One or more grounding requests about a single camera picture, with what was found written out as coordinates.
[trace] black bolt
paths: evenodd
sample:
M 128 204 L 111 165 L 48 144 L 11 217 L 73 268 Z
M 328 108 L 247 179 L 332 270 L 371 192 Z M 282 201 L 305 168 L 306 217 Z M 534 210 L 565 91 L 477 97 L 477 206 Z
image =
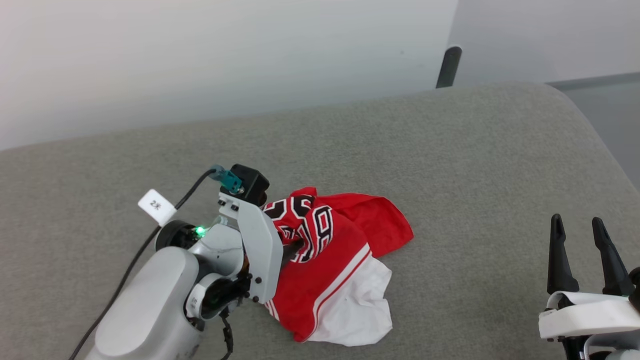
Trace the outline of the black bolt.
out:
M 629 273 L 629 279 L 633 285 L 640 285 L 640 268 L 635 268 Z

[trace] cable label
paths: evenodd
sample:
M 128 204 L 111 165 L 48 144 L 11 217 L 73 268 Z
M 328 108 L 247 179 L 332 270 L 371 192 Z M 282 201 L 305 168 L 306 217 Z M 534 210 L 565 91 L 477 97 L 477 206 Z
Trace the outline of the cable label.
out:
M 165 199 L 154 189 L 149 190 L 145 196 L 138 201 L 138 206 L 149 214 L 160 226 L 164 226 L 177 212 L 169 200 Z

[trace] red and white clothing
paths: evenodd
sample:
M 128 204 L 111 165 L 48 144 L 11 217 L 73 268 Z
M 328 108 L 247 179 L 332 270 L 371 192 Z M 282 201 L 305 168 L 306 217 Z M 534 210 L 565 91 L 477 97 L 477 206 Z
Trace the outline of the red and white clothing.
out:
M 356 346 L 382 339 L 392 328 L 383 298 L 391 270 L 376 258 L 413 238 L 402 213 L 383 197 L 319 197 L 311 187 L 264 211 L 283 244 L 304 241 L 280 273 L 269 313 L 299 342 Z

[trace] gray floor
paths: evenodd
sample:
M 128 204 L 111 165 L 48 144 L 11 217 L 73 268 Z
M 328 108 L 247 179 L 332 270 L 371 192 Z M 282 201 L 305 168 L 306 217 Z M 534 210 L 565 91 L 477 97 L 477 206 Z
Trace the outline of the gray floor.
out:
M 640 73 L 551 85 L 587 116 L 640 190 Z

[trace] printed lettering on jersey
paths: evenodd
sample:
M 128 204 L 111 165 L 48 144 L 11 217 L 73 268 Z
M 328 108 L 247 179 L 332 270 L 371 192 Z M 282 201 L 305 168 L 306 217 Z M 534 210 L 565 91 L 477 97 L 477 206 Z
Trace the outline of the printed lettering on jersey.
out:
M 305 244 L 291 259 L 306 263 L 325 249 L 333 238 L 333 209 L 322 205 L 314 208 L 311 195 L 299 195 L 267 204 L 264 212 L 275 223 L 285 243 L 302 239 Z

